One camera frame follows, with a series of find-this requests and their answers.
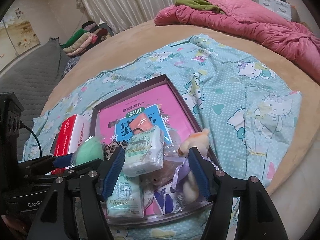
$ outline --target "folded clothes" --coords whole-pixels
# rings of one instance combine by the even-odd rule
[[[83,29],[88,32],[95,26],[97,26],[96,23],[91,23],[88,26],[84,27]]]
[[[218,6],[213,5],[206,0],[176,0],[174,5],[186,5],[199,11],[214,11],[215,13],[224,14]]]
[[[70,47],[72,44],[76,42],[77,39],[79,39],[83,34],[85,34],[86,31],[84,29],[79,29],[75,34],[71,36],[71,38],[65,43],[61,45],[61,48],[65,49],[67,47]]]
[[[108,39],[108,38],[111,38],[110,33],[108,33],[107,35],[103,35],[103,36],[101,36],[101,40],[100,40],[100,42],[105,41],[105,40],[106,40],[106,39]]]
[[[98,36],[97,40],[95,43],[90,43],[81,53],[78,54],[78,56],[83,55],[85,52],[87,52],[89,49],[92,49],[94,46],[99,44],[101,42],[101,37]]]
[[[102,30],[102,29],[98,28],[98,29],[96,29],[96,30],[93,32],[93,34],[97,35],[97,33],[98,33],[99,31],[101,31],[101,30]]]
[[[71,52],[74,52],[76,49],[79,49],[82,43],[84,43],[87,40],[87,38],[90,36],[90,34],[91,34],[90,32],[86,32],[79,39],[77,39],[74,44],[72,44],[70,47],[63,49],[63,51],[65,53],[71,53]]]
[[[85,27],[87,27],[88,25],[93,24],[93,23],[95,23],[95,22],[93,22],[93,21],[87,21],[86,23],[84,23],[84,24],[82,25],[82,28],[85,28]]]
[[[96,30],[98,30],[99,29],[99,26],[98,25],[96,25],[96,26],[94,26],[93,28],[91,28],[91,30],[90,30],[90,32],[91,33],[94,33]]]
[[[85,50],[85,48],[91,43],[91,41],[94,38],[94,36],[96,36],[96,35],[91,33],[90,36],[84,41],[84,43],[82,43],[82,45],[78,49],[76,49],[74,52],[67,53],[67,55],[69,57],[73,57],[73,56],[78,55],[80,52]]]
[[[98,39],[98,36],[94,34],[92,36],[91,44],[94,44],[97,41],[97,39]]]
[[[108,30],[107,29],[100,29],[100,31],[97,33],[97,35],[99,37],[107,35],[108,34]]]

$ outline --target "tan mattress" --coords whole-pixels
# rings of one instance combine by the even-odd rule
[[[303,95],[293,142],[268,187],[271,194],[291,175],[311,146],[320,124],[320,87],[292,62],[254,41],[199,26],[155,26],[152,20],[145,22],[107,39],[81,56],[79,63],[55,87],[42,114],[100,71],[121,66],[171,42],[201,33],[253,55],[284,79],[290,89],[301,91]]]

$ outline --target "gray quilted pad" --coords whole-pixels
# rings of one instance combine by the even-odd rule
[[[32,128],[33,118],[39,117],[70,58],[62,51],[59,39],[52,39],[17,62],[0,78],[0,92],[13,91],[24,106],[23,123]],[[17,141],[18,160],[22,160],[23,147],[30,137],[26,129],[20,130]]]

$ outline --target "green ball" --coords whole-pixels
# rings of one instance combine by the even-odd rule
[[[103,160],[103,148],[100,140],[93,136],[77,149],[76,165],[87,163],[95,159]]]

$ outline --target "black cable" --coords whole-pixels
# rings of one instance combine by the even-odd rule
[[[22,121],[20,121],[20,129],[21,128],[26,128],[33,135],[33,137],[36,139],[36,141],[38,143],[39,151],[40,151],[40,157],[42,157],[42,150],[41,150],[40,142],[39,142],[38,137],[36,136],[36,134],[29,127],[24,125],[24,123]]]

